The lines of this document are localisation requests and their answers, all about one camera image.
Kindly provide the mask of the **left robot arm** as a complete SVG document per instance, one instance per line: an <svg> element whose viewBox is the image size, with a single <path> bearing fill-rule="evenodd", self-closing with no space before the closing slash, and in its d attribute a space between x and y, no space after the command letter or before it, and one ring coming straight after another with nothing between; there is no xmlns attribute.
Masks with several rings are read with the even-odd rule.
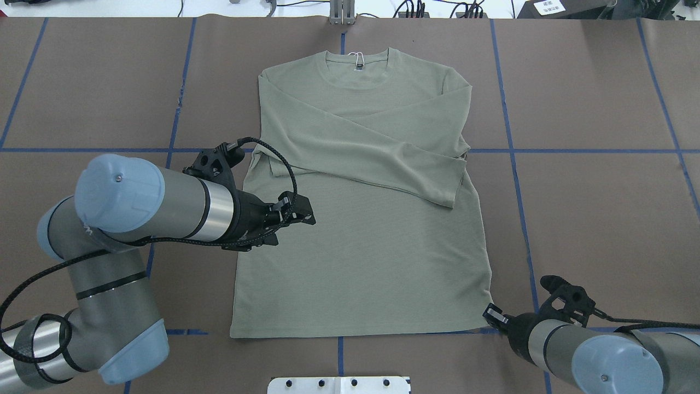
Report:
<svg viewBox="0 0 700 394"><path fill-rule="evenodd" d="M244 152L203 150L182 172L103 154L75 193L48 210L38 244L67 267L78 306L41 314L2 333L2 392L58 386L97 371L106 384L131 381L168 357L167 329L140 247L151 242L215 245L247 252L277 245L277 227L314 225L306 197L283 192L268 204L238 190L232 168Z"/></svg>

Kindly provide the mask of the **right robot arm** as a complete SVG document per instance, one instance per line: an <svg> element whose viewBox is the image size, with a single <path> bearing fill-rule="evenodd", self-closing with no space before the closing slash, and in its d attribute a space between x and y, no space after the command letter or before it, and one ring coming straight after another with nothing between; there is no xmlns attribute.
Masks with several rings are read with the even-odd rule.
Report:
<svg viewBox="0 0 700 394"><path fill-rule="evenodd" d="M487 323L513 352L585 393L698 393L698 334L601 333L526 312L504 315L490 304Z"/></svg>

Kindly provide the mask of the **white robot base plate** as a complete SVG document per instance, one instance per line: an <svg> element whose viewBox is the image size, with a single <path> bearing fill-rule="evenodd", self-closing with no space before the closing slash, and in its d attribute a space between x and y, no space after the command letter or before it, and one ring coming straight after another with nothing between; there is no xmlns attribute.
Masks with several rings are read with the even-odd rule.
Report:
<svg viewBox="0 0 700 394"><path fill-rule="evenodd" d="M404 376L280 377L270 381L267 393L411 393Z"/></svg>

